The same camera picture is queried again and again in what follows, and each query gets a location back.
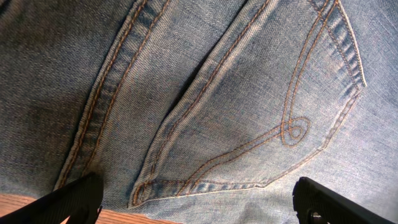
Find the denim fabric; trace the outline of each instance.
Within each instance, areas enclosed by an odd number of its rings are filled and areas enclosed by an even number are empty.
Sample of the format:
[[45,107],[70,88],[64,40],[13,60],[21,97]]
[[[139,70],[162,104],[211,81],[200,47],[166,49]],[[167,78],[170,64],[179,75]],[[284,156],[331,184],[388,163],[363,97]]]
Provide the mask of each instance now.
[[0,11],[2,192],[93,171],[115,211],[297,223],[308,176],[398,221],[397,2],[21,4]]

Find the jeans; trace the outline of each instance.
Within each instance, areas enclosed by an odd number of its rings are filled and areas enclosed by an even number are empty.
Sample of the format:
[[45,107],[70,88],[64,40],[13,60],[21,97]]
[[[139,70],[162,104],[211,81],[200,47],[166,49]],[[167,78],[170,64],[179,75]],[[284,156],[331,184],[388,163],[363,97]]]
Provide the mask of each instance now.
[[0,1],[0,190],[297,223],[300,176],[398,222],[398,2]]

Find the jeans pocket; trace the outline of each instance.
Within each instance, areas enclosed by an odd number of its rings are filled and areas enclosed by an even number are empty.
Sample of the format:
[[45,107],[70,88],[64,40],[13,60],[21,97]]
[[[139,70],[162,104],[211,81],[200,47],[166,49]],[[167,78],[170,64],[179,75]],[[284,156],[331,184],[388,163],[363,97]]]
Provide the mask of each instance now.
[[339,1],[247,3],[159,129],[129,205],[266,187],[327,147],[365,86]]

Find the wooden surface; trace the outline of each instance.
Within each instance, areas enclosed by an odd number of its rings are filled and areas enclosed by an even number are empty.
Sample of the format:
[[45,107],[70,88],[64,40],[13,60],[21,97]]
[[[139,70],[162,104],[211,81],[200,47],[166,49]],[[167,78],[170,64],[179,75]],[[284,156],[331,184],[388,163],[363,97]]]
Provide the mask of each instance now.
[[[18,195],[2,195],[0,194],[0,217],[7,215],[31,202],[34,199]],[[102,210],[97,224],[173,224],[173,222],[163,220],[150,220],[143,215],[131,215],[125,213],[112,212],[110,210]]]

